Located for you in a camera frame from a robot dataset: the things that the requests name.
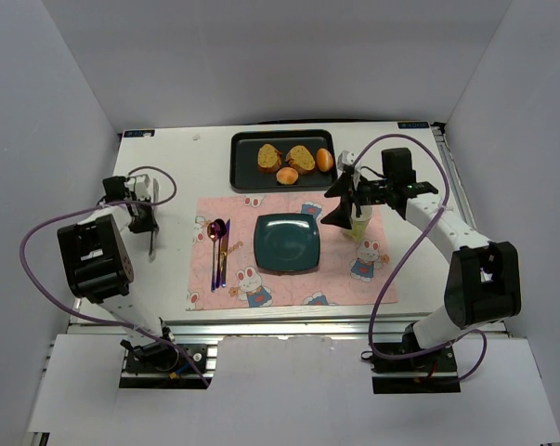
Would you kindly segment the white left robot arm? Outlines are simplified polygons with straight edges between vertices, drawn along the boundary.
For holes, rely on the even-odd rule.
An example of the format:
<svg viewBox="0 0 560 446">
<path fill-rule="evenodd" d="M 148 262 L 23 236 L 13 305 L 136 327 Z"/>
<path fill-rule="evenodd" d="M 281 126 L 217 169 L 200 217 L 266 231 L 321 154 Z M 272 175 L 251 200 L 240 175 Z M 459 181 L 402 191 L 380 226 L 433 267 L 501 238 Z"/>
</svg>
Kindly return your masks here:
<svg viewBox="0 0 560 446">
<path fill-rule="evenodd" d="M 72 293 L 106 310 L 115 321 L 126 322 L 128 348 L 143 348 L 152 339 L 142 329 L 169 340 L 161 318 L 131 292 L 135 273 L 122 234 L 141 234 L 149 241 L 148 257 L 155 259 L 159 232 L 156 210 L 159 184 L 150 176 L 109 177 L 103 180 L 106 203 L 89 217 L 58 229 L 60 253 Z"/>
</svg>

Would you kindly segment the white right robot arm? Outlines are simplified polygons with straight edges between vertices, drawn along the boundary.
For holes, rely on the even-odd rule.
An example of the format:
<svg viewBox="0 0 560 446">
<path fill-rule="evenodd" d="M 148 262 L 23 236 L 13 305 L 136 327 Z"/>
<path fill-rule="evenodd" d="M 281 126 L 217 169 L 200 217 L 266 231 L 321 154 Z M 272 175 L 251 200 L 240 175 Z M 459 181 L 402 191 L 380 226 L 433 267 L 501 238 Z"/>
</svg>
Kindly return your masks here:
<svg viewBox="0 0 560 446">
<path fill-rule="evenodd" d="M 444 303 L 410 327 L 402 340 L 405 354 L 443 347 L 486 323 L 519 313 L 518 253 L 511 243 L 495 243 L 478 233 L 446 206 L 436 187 L 418 181 L 409 149 L 384 150 L 378 180 L 361 175 L 355 161 L 352 152 L 340 154 L 342 173 L 325 193 L 340 202 L 322 223 L 350 230 L 363 208 L 385 204 L 449 262 Z"/>
</svg>

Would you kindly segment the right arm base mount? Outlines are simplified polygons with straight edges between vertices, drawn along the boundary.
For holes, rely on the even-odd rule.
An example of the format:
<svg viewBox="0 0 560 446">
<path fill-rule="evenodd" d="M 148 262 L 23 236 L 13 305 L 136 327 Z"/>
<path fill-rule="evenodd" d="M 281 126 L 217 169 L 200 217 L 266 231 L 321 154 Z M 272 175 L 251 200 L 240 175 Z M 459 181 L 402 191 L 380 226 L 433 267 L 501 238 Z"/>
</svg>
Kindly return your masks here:
<svg viewBox="0 0 560 446">
<path fill-rule="evenodd" d="M 461 391 L 458 367 L 451 347 L 413 359 L 387 360 L 370 349 L 360 358 L 371 366 L 375 395 L 451 394 Z"/>
</svg>

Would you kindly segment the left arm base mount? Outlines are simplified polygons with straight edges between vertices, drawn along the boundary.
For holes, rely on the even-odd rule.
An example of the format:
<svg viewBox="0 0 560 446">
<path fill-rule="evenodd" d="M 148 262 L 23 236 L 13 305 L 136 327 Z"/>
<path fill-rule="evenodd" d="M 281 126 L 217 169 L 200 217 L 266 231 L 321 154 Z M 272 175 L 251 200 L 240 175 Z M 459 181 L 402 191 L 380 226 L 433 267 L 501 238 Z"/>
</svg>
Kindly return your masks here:
<svg viewBox="0 0 560 446">
<path fill-rule="evenodd" d="M 119 379 L 121 389 L 206 389 L 207 350 L 205 344 L 178 344 L 203 375 L 204 383 L 188 360 L 176 349 L 153 342 L 133 348 L 128 340 L 121 342 L 125 349 Z"/>
</svg>

